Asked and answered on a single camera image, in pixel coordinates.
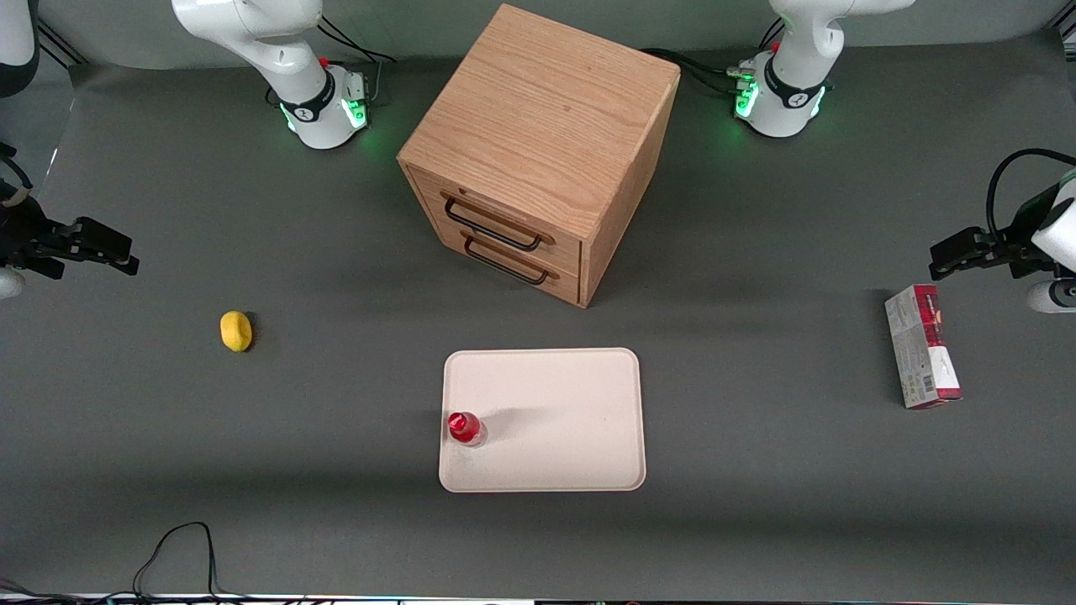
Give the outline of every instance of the bottle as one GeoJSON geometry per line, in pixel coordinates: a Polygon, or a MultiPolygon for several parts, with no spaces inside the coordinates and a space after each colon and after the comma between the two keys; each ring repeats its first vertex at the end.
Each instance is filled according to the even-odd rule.
{"type": "Polygon", "coordinates": [[[485,442],[485,424],[469,411],[454,411],[449,414],[449,435],[468,448],[477,448],[485,442]]]}

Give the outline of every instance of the lemon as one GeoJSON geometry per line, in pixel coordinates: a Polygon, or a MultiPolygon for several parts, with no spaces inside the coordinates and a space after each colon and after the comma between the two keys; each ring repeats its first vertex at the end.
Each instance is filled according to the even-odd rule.
{"type": "Polygon", "coordinates": [[[228,311],[221,315],[221,340],[225,347],[241,353],[251,346],[253,339],[254,329],[246,315],[239,311],[228,311]]]}

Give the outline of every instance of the gray wall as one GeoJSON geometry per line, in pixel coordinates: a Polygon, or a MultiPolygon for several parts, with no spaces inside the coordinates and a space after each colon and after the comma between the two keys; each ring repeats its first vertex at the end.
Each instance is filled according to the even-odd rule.
{"type": "MultiPolygon", "coordinates": [[[[396,56],[459,56],[499,0],[325,0],[325,14],[360,44],[396,56]]],[[[766,0],[513,0],[515,5],[631,46],[756,44],[774,19],[766,0]]],[[[856,46],[989,42],[1047,24],[1065,0],[919,0],[905,11],[845,20],[856,46]]],[[[187,34],[169,0],[42,0],[41,13],[96,62],[170,69],[240,65],[187,34]]],[[[316,30],[318,54],[343,48],[316,30]]]]}

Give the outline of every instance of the black metal handle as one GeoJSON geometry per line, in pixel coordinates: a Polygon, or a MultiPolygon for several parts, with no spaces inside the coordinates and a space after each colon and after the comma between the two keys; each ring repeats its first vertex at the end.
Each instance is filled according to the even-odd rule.
{"type": "Polygon", "coordinates": [[[520,280],[523,283],[528,283],[530,285],[541,285],[542,283],[546,282],[546,278],[549,277],[549,271],[542,271],[541,276],[539,276],[537,278],[528,278],[528,277],[524,276],[523,273],[514,270],[514,269],[510,269],[510,268],[501,265],[500,263],[497,263],[493,258],[489,258],[486,256],[482,256],[478,252],[475,252],[473,250],[470,249],[470,244],[473,243],[473,242],[475,242],[475,238],[471,238],[471,237],[467,238],[467,241],[464,242],[464,252],[466,252],[468,256],[470,256],[471,258],[478,261],[479,263],[482,263],[483,265],[487,265],[490,267],[493,267],[494,269],[497,269],[498,271],[506,272],[506,273],[512,276],[513,278],[520,280]]]}
{"type": "Polygon", "coordinates": [[[466,225],[484,236],[492,237],[493,239],[499,241],[500,243],[511,245],[515,250],[522,250],[523,252],[534,252],[535,249],[538,248],[538,244],[541,243],[541,236],[535,236],[535,240],[530,243],[523,243],[521,241],[515,241],[510,237],[505,237],[498,234],[497,231],[490,229],[489,227],[483,227],[482,225],[479,225],[475,221],[464,219],[463,216],[452,212],[452,207],[455,205],[456,205],[456,198],[454,197],[449,197],[448,201],[444,202],[444,213],[449,215],[449,219],[452,219],[453,221],[459,223],[461,225],[466,225]]]}

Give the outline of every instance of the wooden cabinet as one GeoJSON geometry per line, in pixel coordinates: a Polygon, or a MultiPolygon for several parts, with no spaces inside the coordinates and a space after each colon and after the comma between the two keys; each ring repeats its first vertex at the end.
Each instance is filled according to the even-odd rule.
{"type": "Polygon", "coordinates": [[[502,4],[397,159],[444,245],[586,307],[654,173],[679,80],[502,4]]]}

